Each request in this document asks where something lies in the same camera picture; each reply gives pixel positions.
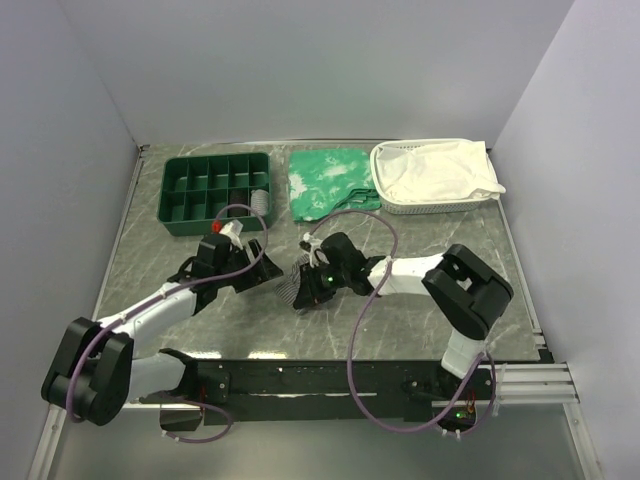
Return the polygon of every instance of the wire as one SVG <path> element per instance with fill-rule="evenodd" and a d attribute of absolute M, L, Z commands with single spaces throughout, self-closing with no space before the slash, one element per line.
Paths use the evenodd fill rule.
<path fill-rule="evenodd" d="M 78 358 L 78 363 L 76 364 L 75 369 L 73 370 L 73 374 L 71 375 L 71 379 L 69 380 L 69 387 L 67 388 L 67 396 L 65 398 L 65 409 L 67 411 L 67 418 L 73 422 L 73 423 L 81 423 L 84 421 L 83 418 L 77 417 L 74 414 L 73 411 L 73 397 L 74 397 L 74 393 L 76 390 L 76 386 L 78 385 L 78 379 L 80 378 L 80 373 L 82 372 L 82 369 L 84 368 L 84 365 L 87 362 L 87 359 L 89 358 L 89 356 L 91 355 L 91 352 L 93 352 L 96 348 L 96 346 L 102 341 L 102 339 L 107 336 L 109 334 L 109 332 L 113 331 L 114 329 L 118 328 L 119 326 L 121 326 L 122 324 L 124 324 L 124 322 L 130 318 L 136 317 L 137 315 L 140 315 L 141 313 L 147 311 L 149 308 L 153 307 L 155 304 L 157 304 L 158 302 L 162 301 L 163 299 L 173 295 L 174 293 L 178 293 L 182 290 L 186 290 L 188 288 L 194 287 L 196 285 L 202 285 L 203 283 L 209 283 L 209 282 L 214 282 L 216 280 L 226 280 L 229 278 L 233 278 L 233 277 L 237 277 L 238 275 L 242 275 L 245 272 L 248 272 L 249 270 L 251 270 L 253 267 L 255 267 L 258 262 L 262 259 L 262 257 L 264 256 L 264 253 L 267 249 L 267 245 L 269 242 L 269 233 L 267 232 L 267 225 L 264 223 L 264 219 L 257 214 L 257 212 L 247 206 L 247 205 L 240 205 L 240 204 L 231 204 L 231 205 L 227 205 L 224 208 L 222 208 L 218 214 L 216 215 L 216 218 L 214 219 L 215 221 L 218 221 L 220 219 L 220 216 L 226 212 L 227 210 L 231 209 L 231 208 L 244 208 L 246 210 L 248 210 L 249 212 L 253 213 L 253 215 L 260 221 L 260 225 L 262 226 L 262 231 L 264 232 L 264 246 L 262 247 L 262 249 L 260 250 L 260 253 L 258 253 L 258 255 L 256 255 L 256 257 L 253 259 L 253 261 L 251 263 L 249 263 L 249 265 L 247 265 L 246 267 L 241 268 L 240 270 L 237 270 L 235 272 L 231 272 L 231 273 L 225 273 L 222 275 L 213 275 L 211 277 L 206 277 L 206 278 L 199 278 L 197 280 L 193 280 L 191 282 L 187 282 L 187 283 L 183 283 L 181 285 L 178 285 L 176 287 L 170 288 L 169 290 L 167 290 L 166 292 L 164 292 L 163 294 L 158 294 L 155 297 L 150 298 L 149 300 L 147 300 L 146 302 L 141 303 L 140 305 L 138 305 L 137 307 L 132 308 L 131 310 L 129 310 L 128 312 L 125 312 L 121 318 L 118 318 L 117 320 L 111 322 L 109 325 L 103 327 L 102 330 L 100 330 L 100 332 L 98 332 L 98 334 L 91 340 L 91 342 L 89 342 L 89 345 L 87 345 L 87 348 L 84 349 L 84 351 L 80 354 L 80 357 Z M 223 415 L 225 415 L 228 419 L 231 419 L 231 416 L 225 412 L 224 410 L 218 408 L 218 407 L 213 407 L 212 405 L 208 405 L 204 408 L 208 408 L 209 410 L 213 410 L 213 411 L 221 411 L 221 413 L 223 413 Z M 229 429 L 231 428 L 231 424 L 233 423 L 233 419 L 231 419 L 229 421 L 229 423 L 227 424 L 227 428 L 223 431 L 222 435 L 226 434 Z M 187 439 L 185 440 L 185 443 L 205 443 L 205 441 L 213 441 L 213 440 L 217 440 L 218 438 L 220 438 L 220 434 L 216 435 L 215 438 L 212 437 L 212 439 L 202 439 L 201 441 L 195 442 L 186 442 Z"/>
<path fill-rule="evenodd" d="M 386 225 L 387 228 L 389 229 L 389 231 L 391 232 L 391 235 L 393 236 L 393 246 L 391 247 L 391 252 L 390 252 L 390 257 L 391 258 L 387 261 L 387 268 L 385 269 L 384 275 L 382 276 L 382 279 L 380 280 L 380 283 L 378 283 L 376 288 L 373 289 L 373 292 L 371 292 L 371 294 L 367 298 L 367 301 L 365 302 L 364 306 L 360 310 L 360 313 L 358 314 L 358 318 L 356 320 L 356 323 L 355 323 L 355 325 L 353 327 L 353 331 L 351 332 L 351 338 L 349 339 L 349 345 L 348 345 L 348 348 L 347 348 L 347 382 L 349 384 L 349 391 L 351 392 L 351 397 L 353 398 L 353 401 L 356 403 L 356 406 L 358 407 L 358 409 L 362 412 L 362 414 L 365 417 L 367 417 L 373 423 L 375 423 L 379 427 L 381 427 L 384 430 L 387 430 L 389 432 L 393 432 L 393 433 L 417 433 L 417 432 L 422 432 L 424 430 L 427 430 L 429 428 L 433 428 L 433 427 L 435 427 L 437 425 L 437 423 L 440 420 L 442 420 L 444 417 L 446 417 L 449 414 L 449 412 L 451 411 L 451 409 L 455 406 L 455 403 L 460 398 L 460 395 L 462 395 L 462 392 L 464 391 L 464 389 L 466 388 L 467 384 L 469 383 L 469 380 L 471 379 L 471 376 L 475 372 L 476 368 L 478 367 L 478 365 L 480 365 L 480 362 L 482 361 L 482 359 L 483 359 L 485 354 L 481 353 L 476 357 L 476 359 L 474 360 L 474 362 L 471 365 L 471 368 L 469 368 L 469 371 L 467 372 L 465 377 L 462 379 L 462 382 L 460 383 L 460 386 L 458 387 L 456 392 L 453 394 L 453 397 L 451 398 L 451 400 L 449 401 L 447 406 L 444 408 L 444 410 L 442 410 L 438 415 L 436 415 L 431 420 L 429 420 L 428 422 L 426 422 L 426 423 L 424 423 L 422 425 L 417 425 L 417 426 L 414 426 L 414 427 L 395 427 L 393 425 L 389 425 L 387 423 L 384 423 L 380 419 L 376 418 L 367 409 L 367 407 L 364 405 L 364 403 L 360 399 L 360 396 L 358 395 L 358 391 L 356 389 L 355 381 L 354 381 L 354 378 L 353 378 L 353 350 L 354 350 L 354 346 L 355 346 L 355 343 L 356 343 L 356 337 L 358 335 L 358 327 L 360 327 L 360 323 L 362 322 L 362 319 L 364 318 L 365 314 L 367 313 L 367 310 L 369 309 L 369 307 L 373 303 L 374 299 L 378 295 L 378 292 L 380 291 L 380 289 L 383 287 L 383 285 L 385 284 L 385 282 L 387 281 L 389 276 L 391 276 L 393 257 L 395 256 L 396 251 L 398 249 L 398 232 L 396 232 L 396 230 L 393 228 L 393 226 L 387 220 L 382 218 L 380 215 L 377 215 L 377 214 L 372 213 L 372 212 L 367 212 L 367 211 L 364 211 L 364 210 L 357 210 L 357 209 L 351 208 L 351 209 L 347 209 L 347 210 L 341 210 L 339 212 L 334 212 L 334 213 L 328 215 L 327 217 L 323 218 L 320 222 L 318 222 L 313 227 L 313 229 L 311 230 L 310 233 L 313 234 L 316 230 L 318 230 L 318 228 L 320 228 L 324 223 L 329 221 L 331 218 L 337 217 L 338 215 L 345 215 L 347 213 L 360 213 L 360 214 L 367 215 L 369 217 L 375 218 L 376 220 L 378 220 L 381 223 L 383 223 L 384 225 Z M 495 376 L 495 366 L 494 366 L 494 363 L 493 363 L 493 359 L 491 358 L 491 356 L 489 356 L 488 353 L 487 353 L 487 356 L 489 357 L 489 359 L 491 361 L 491 366 L 492 366 L 491 371 L 492 371 L 492 374 L 493 374 L 493 382 L 492 383 L 493 383 L 493 392 L 494 393 L 492 394 L 492 400 L 490 402 L 490 407 L 491 407 L 491 406 L 493 406 L 493 402 L 495 400 L 495 383 L 496 383 L 495 379 L 496 379 L 496 376 Z M 469 430 L 467 430 L 465 433 L 469 433 L 469 432 L 473 431 L 475 429 L 475 427 L 478 426 L 479 423 L 484 421 L 485 417 L 487 416 L 487 412 L 489 412 L 490 409 L 491 408 L 487 408 L 487 411 L 484 413 L 484 415 L 482 416 L 480 421 L 476 422 L 476 425 L 474 425 L 474 427 L 472 427 Z"/>
<path fill-rule="evenodd" d="M 161 397 L 165 397 L 165 398 L 170 398 L 173 400 L 180 400 L 182 403 L 186 403 L 187 405 L 192 405 L 194 407 L 200 407 L 200 410 L 210 410 L 212 412 L 216 412 L 216 413 L 220 413 L 221 415 L 224 416 L 224 418 L 227 419 L 227 425 L 224 427 L 224 429 L 220 432 L 215 434 L 212 437 L 207 437 L 207 438 L 184 438 L 181 437 L 179 435 L 176 435 L 173 432 L 168 432 L 168 431 L 163 431 L 164 435 L 166 435 L 169 438 L 174 439 L 177 442 L 180 443 L 210 443 L 210 442 L 214 442 L 216 440 L 221 439 L 222 437 L 224 437 L 227 433 L 229 433 L 229 430 L 231 430 L 231 427 L 233 425 L 233 417 L 229 414 L 229 412 L 227 412 L 226 410 L 220 408 L 220 407 L 216 407 L 215 405 L 209 405 L 206 403 L 202 403 L 202 402 L 194 402 L 192 400 L 185 400 L 184 398 L 178 398 L 178 397 L 173 397 L 171 395 L 169 395 L 166 392 L 162 392 L 160 393 Z"/>

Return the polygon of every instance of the green cloth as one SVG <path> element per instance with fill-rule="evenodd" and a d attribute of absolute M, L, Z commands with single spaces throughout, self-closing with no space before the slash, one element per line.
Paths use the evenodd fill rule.
<path fill-rule="evenodd" d="M 334 210 L 379 209 L 369 155 L 355 148 L 293 152 L 289 204 L 295 222 L 319 220 Z"/>

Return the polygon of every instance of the table surface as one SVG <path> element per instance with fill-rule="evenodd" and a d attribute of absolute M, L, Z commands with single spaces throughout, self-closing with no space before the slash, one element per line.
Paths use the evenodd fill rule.
<path fill-rule="evenodd" d="M 99 316 L 117 313 L 150 295 L 189 256 L 200 237 L 172 237 L 157 221 L 156 212 L 164 163 L 177 156 L 233 152 L 269 153 L 276 221 L 269 229 L 270 258 L 285 272 L 302 253 L 298 241 L 309 224 L 292 221 L 287 201 L 288 159 L 295 150 L 336 147 L 362 148 L 373 144 L 217 144 L 158 145 L 144 153 L 131 206 L 102 296 Z M 462 243 L 506 278 L 515 290 L 507 311 L 494 325 L 489 350 L 498 360 L 538 360 L 533 326 L 525 302 L 513 251 L 498 203 L 485 202 L 463 213 L 437 215 L 391 215 L 384 211 L 399 233 L 398 257 L 441 253 Z M 386 227 L 362 215 L 333 219 L 318 233 L 343 231 L 365 255 L 381 255 L 391 247 Z M 246 241 L 262 238 L 261 232 L 242 234 Z M 329 303 L 302 316 L 273 292 L 278 280 L 236 295 L 221 290 L 218 299 L 201 311 L 145 345 L 150 355 L 170 347 L 202 357 L 343 359 L 358 311 L 365 299 L 347 289 Z M 373 304 L 363 320 L 356 344 L 361 359 L 440 359 L 451 326 L 430 297 L 393 295 Z"/>

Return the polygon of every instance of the gray wall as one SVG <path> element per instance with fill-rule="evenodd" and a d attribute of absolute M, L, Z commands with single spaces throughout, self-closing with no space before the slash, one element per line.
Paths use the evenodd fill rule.
<path fill-rule="evenodd" d="M 2 478 L 24 478 L 66 325 L 91 315 L 136 148 L 52 0 L 0 2 Z"/>
<path fill-rule="evenodd" d="M 577 0 L 493 151 L 608 479 L 638 478 L 640 3 Z"/>
<path fill-rule="evenodd" d="M 571 0 L 60 0 L 141 143 L 495 142 Z"/>

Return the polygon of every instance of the white basket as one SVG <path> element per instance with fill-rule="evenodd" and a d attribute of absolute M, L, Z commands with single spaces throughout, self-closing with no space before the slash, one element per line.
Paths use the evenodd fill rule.
<path fill-rule="evenodd" d="M 384 192 L 382 192 L 382 188 L 380 187 L 380 182 L 378 181 L 378 154 L 382 147 L 393 146 L 395 148 L 402 148 L 405 150 L 414 150 L 419 147 L 424 147 L 425 145 L 433 145 L 436 143 L 447 143 L 447 142 L 469 142 L 471 140 L 466 140 L 463 138 L 435 138 L 435 139 L 426 139 L 426 140 L 396 140 L 392 142 L 383 142 L 371 150 L 371 154 L 369 156 L 371 162 L 371 176 L 373 177 L 373 183 L 376 186 L 376 190 L 380 195 L 380 204 L 382 208 L 384 208 L 389 213 L 394 213 L 396 215 L 412 215 L 412 214 L 423 214 L 423 213 L 449 213 L 449 212 L 466 212 L 469 210 L 473 210 L 474 208 L 478 208 L 478 206 L 482 202 L 486 202 L 487 199 L 478 200 L 475 198 L 472 199 L 464 199 L 464 200 L 443 200 L 441 202 L 430 202 L 430 203 L 398 203 L 397 201 L 393 201 L 390 198 L 386 197 Z M 496 177 L 496 172 L 493 169 L 493 165 L 489 162 L 489 168 L 495 181 L 498 179 Z"/>

